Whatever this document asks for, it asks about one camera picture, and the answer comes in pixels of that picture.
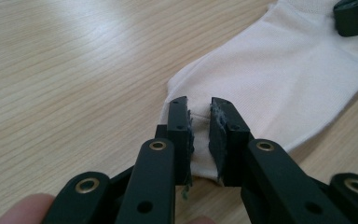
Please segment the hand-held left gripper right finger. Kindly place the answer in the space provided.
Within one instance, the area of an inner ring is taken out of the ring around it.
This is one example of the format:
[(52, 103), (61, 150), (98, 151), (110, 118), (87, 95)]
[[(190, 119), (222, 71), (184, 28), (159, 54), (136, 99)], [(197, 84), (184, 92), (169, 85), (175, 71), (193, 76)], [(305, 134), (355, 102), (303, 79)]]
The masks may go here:
[(277, 143), (256, 139), (235, 106), (214, 97), (209, 149), (218, 177), (240, 187), (253, 224), (351, 224)]

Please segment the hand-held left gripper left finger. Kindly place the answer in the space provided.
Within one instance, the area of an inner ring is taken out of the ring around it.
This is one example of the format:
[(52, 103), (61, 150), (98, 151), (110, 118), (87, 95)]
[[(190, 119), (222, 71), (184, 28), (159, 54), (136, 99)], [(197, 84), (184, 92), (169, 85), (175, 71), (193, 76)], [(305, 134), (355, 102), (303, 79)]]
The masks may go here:
[(169, 102), (168, 118), (139, 151), (115, 224), (173, 224), (175, 187), (191, 182), (193, 133), (187, 98)]

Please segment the pale pink sock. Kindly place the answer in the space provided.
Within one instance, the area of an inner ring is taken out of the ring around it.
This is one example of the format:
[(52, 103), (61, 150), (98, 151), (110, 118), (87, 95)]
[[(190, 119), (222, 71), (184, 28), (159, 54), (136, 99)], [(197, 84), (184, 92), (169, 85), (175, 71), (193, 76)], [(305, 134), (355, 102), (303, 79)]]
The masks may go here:
[(217, 179), (208, 148), (210, 102), (235, 105), (257, 138), (291, 151), (322, 132), (358, 92), (358, 36), (334, 27), (338, 0), (277, 0), (257, 22), (168, 82), (185, 96), (195, 151), (191, 172)]

